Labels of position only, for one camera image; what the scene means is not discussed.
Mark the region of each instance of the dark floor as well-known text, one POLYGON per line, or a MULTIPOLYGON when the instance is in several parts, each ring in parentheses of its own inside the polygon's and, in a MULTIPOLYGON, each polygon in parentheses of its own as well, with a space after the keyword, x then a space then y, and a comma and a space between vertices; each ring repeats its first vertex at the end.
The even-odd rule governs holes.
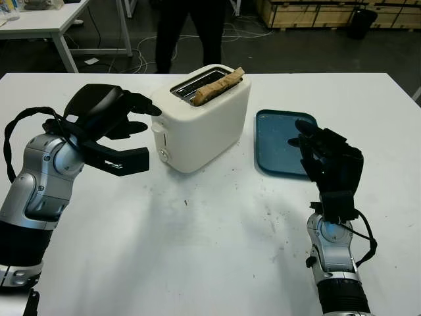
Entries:
MULTIPOLYGON (((363 40, 347 37, 344 30, 288 30, 270 32, 257 18, 252 0, 243 0, 244 17, 233 17, 227 8, 223 60, 226 65, 242 66, 246 72, 386 72, 409 95, 421 86, 421 33, 404 30, 372 30, 363 40)), ((101 33, 101 47, 122 46, 114 1, 91 0, 91 13, 101 33)), ((70 48, 94 48, 98 35, 87 12, 82 27, 72 27, 66 40, 70 48)), ((156 36, 159 12, 148 0, 138 0, 134 17, 128 20, 135 49, 145 38, 156 36)), ((196 35, 188 20, 182 34, 196 35)), ((145 40, 139 50, 148 63, 153 62, 155 39, 145 40)), ((182 38, 173 62, 173 73, 190 72, 201 66, 198 38, 182 38)), ((75 57, 80 72, 108 72, 113 57, 87 66, 90 57, 75 57)), ((139 65, 138 54, 131 59, 117 57, 111 72, 133 72, 139 65)), ((155 65, 139 72, 154 72, 155 65)), ((7 72, 65 72, 54 46, 43 40, 0 41, 0 77, 7 72)))

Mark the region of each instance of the black pants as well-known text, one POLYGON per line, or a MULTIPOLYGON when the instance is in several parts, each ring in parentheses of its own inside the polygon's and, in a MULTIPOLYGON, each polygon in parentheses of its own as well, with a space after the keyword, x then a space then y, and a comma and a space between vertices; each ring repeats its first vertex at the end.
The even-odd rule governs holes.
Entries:
POLYGON ((170 72, 171 57, 190 13, 203 46, 203 64, 221 63, 221 41, 226 0, 164 0, 158 26, 157 72, 170 72))

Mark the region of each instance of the black cable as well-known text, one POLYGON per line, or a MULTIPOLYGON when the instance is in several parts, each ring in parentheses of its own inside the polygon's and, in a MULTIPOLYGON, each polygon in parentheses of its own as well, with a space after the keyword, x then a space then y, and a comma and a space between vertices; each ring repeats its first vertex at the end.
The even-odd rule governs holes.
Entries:
POLYGON ((79 45, 73 40, 72 36, 68 35, 68 34, 63 34, 64 37, 68 37, 69 40, 76 46, 76 49, 79 49, 79 45))
POLYGON ((75 150, 79 151, 79 149, 74 145, 68 138, 68 135, 64 131, 63 127, 61 126, 61 120, 64 120, 64 118, 60 115, 58 115, 52 108, 50 107, 31 107, 28 109, 23 110, 20 112, 14 120, 12 120, 8 125, 6 125, 5 128, 5 143, 3 145, 3 154, 5 156, 5 161, 7 165, 7 176, 9 177, 9 180, 13 182, 16 178, 16 173, 14 173, 14 169, 12 166, 12 148, 10 143, 10 138, 12 136, 12 132, 15 128, 15 126, 18 124, 18 122, 26 117, 30 117, 34 114, 42 113, 47 115, 54 116, 54 119, 57 122, 57 125, 59 126, 62 136, 65 138, 65 140, 69 143, 70 146, 72 146, 75 150))
POLYGON ((364 239, 367 239, 367 240, 370 240, 370 237, 367 237, 367 236, 365 236, 365 235, 363 235, 363 234, 361 234, 361 233, 359 233, 359 232, 356 232, 355 230, 353 230, 352 228, 349 228, 347 225, 345 225, 345 224, 339 224, 341 227, 343 227, 344 229, 346 229, 346 230, 348 230, 348 231, 350 231, 350 232, 352 232, 353 234, 356 234, 357 236, 360 236, 361 238, 364 238, 364 239))
POLYGON ((395 20, 393 20, 392 25, 390 26, 391 28, 393 27, 393 25, 395 25, 397 18, 399 18, 399 15, 401 15, 402 10, 403 6, 401 7, 401 10, 399 10, 399 12, 396 14, 395 20))
POLYGON ((367 251, 367 253, 364 255, 364 257, 362 257, 360 261, 357 261, 355 263, 357 267, 359 267, 362 263, 364 263, 365 261, 368 261, 376 254, 376 249, 377 249, 378 244, 377 244, 376 239, 373 237, 373 232, 371 231, 371 227, 370 227, 370 224, 368 224, 367 218, 358 209, 355 209, 355 211, 358 213, 359 216, 361 216, 362 220, 364 221, 364 224, 366 225, 366 229, 368 232, 368 237, 363 234, 360 234, 359 232, 356 232, 355 230, 349 228, 348 226, 345 226, 344 224, 339 224, 339 225, 345 228, 346 230, 349 230, 353 234, 356 234, 357 236, 360 236, 361 238, 367 239, 370 242, 370 250, 367 251))
POLYGON ((95 23, 95 20, 93 19, 93 16, 92 16, 92 13, 91 13, 91 9, 90 9, 89 6, 87 7, 87 12, 89 13, 89 16, 91 17, 93 26, 95 27, 95 29, 97 30, 97 33, 98 33, 98 45, 97 45, 97 48, 99 48, 99 46, 101 46, 101 33, 99 32, 98 26, 95 23))

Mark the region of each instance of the white toaster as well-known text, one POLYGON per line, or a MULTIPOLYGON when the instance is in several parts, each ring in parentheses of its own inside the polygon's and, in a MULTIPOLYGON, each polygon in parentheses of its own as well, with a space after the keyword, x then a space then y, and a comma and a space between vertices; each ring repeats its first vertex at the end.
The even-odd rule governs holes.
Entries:
POLYGON ((161 111, 152 117, 159 157, 181 172, 193 172, 222 153, 241 136, 251 83, 242 80, 214 99, 195 107, 192 99, 200 87, 234 70, 224 65, 200 68, 152 94, 161 111))

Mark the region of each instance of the table surface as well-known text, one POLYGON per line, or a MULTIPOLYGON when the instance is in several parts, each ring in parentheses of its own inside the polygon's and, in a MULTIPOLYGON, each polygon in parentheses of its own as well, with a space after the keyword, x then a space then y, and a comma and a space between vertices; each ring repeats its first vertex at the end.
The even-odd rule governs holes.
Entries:
POLYGON ((81 0, 79 3, 65 4, 60 10, 21 12, 18 20, 9 21, 0 26, 0 34, 61 32, 63 27, 74 20, 89 1, 81 0))
MULTIPOLYGON (((145 95, 179 75, 7 74, 0 81, 0 128, 26 107, 62 113, 87 83, 145 95)), ((40 315, 321 315, 305 268, 306 221, 316 184, 255 168, 254 119, 260 109, 312 114, 319 126, 364 153, 355 195, 379 243, 360 269, 376 315, 418 315, 420 274, 421 111, 386 74, 250 74, 243 134, 193 174, 157 157, 150 129, 115 149, 147 146, 151 170, 118 178, 86 167, 53 234, 37 289, 40 315)), ((13 164, 41 134, 44 115, 21 121, 13 164)), ((131 115, 150 124, 150 118, 131 115)), ((10 183, 0 158, 0 201, 10 183)), ((365 232, 360 220, 356 230, 365 232)), ((359 259, 368 249, 354 238, 359 259)))

